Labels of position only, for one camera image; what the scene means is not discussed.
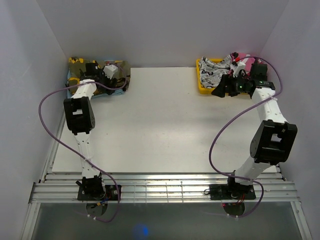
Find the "yellow camouflage trousers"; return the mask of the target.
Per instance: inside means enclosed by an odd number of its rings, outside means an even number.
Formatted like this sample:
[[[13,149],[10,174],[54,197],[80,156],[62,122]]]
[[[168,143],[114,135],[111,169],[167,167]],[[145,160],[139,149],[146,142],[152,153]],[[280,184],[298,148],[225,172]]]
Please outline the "yellow camouflage trousers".
[[[68,59],[68,72],[80,77],[80,81],[90,79],[97,82],[99,73],[103,71],[104,66],[107,65],[115,65],[118,67],[118,71],[113,77],[120,77],[120,74],[123,74],[124,77],[131,75],[131,65],[125,60],[99,61],[78,57],[70,57]],[[76,85],[71,85],[72,88],[69,89],[72,95],[74,95],[77,90]],[[104,85],[102,87],[109,90],[116,90],[116,88],[108,88]]]

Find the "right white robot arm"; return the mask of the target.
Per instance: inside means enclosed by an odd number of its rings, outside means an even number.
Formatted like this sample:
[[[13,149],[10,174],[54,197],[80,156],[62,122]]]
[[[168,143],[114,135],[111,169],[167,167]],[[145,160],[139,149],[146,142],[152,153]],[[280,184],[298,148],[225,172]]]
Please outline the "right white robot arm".
[[[297,126],[281,113],[275,85],[267,78],[268,66],[256,61],[249,73],[245,67],[243,62],[232,62],[230,74],[222,76],[212,95],[223,98],[248,94],[261,123],[251,140],[248,159],[228,175],[226,184],[209,186],[211,200],[254,200],[254,181],[264,170],[287,161],[298,133]]]

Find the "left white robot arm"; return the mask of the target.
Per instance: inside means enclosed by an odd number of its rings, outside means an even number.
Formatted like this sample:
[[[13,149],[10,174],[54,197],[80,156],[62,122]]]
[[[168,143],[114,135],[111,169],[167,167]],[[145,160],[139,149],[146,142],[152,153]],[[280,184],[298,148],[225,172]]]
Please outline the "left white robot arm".
[[[113,76],[118,70],[115,65],[100,68],[96,62],[86,63],[85,71],[81,70],[80,76],[72,77],[69,82],[69,86],[80,86],[73,88],[72,96],[63,101],[67,127],[72,132],[81,154],[82,179],[77,184],[81,187],[81,194],[94,200],[100,200],[106,195],[106,187],[102,183],[101,172],[90,165],[94,157],[90,132],[96,125],[91,98],[98,89],[96,83],[109,88],[115,87],[117,81]]]

